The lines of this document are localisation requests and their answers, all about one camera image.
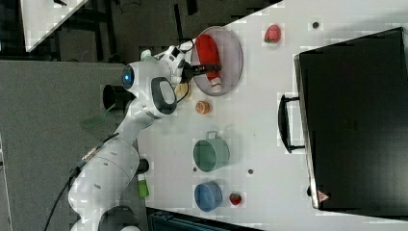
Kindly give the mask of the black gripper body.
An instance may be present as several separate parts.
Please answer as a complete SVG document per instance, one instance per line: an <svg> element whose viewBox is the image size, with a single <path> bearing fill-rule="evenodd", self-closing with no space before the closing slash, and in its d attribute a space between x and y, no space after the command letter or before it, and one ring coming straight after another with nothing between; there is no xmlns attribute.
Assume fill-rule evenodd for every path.
<svg viewBox="0 0 408 231"><path fill-rule="evenodd" d="M193 68L190 63L184 62L182 70L182 83L188 83L193 77Z"/></svg>

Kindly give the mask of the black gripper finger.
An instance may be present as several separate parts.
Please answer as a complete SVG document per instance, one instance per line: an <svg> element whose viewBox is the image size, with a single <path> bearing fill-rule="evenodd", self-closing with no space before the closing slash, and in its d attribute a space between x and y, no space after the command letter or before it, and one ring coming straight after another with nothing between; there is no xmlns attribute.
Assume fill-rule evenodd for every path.
<svg viewBox="0 0 408 231"><path fill-rule="evenodd" d="M221 66L218 64L200 64L192 66L192 73L194 75L201 75L217 71L221 71Z"/></svg>

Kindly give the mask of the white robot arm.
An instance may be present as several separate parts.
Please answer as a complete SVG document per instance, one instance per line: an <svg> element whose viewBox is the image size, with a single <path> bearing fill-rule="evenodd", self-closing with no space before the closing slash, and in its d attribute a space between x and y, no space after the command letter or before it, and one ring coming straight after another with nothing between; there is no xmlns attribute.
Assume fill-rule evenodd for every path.
<svg viewBox="0 0 408 231"><path fill-rule="evenodd" d="M140 231L132 209L120 204L140 164L135 140L154 121L175 112L178 99L174 89L180 83L221 69L219 57L210 56L199 64L189 64L186 52L173 45L160 58L145 50L138 62L124 67L122 86L135 98L114 133L95 146L75 168L68 203L79 219L70 231Z"/></svg>

